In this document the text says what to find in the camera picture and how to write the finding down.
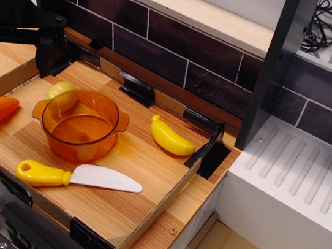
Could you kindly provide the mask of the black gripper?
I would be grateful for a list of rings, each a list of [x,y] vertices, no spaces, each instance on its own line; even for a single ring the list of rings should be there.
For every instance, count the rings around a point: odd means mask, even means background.
[[[70,63],[70,48],[64,46],[61,15],[37,7],[31,0],[0,0],[0,42],[33,44],[41,78],[56,76]]]

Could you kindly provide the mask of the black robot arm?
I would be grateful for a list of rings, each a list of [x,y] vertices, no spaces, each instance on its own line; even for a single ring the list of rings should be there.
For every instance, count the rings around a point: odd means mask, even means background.
[[[51,74],[54,61],[67,56],[61,15],[41,9],[31,0],[0,0],[0,42],[33,45],[41,77]]]

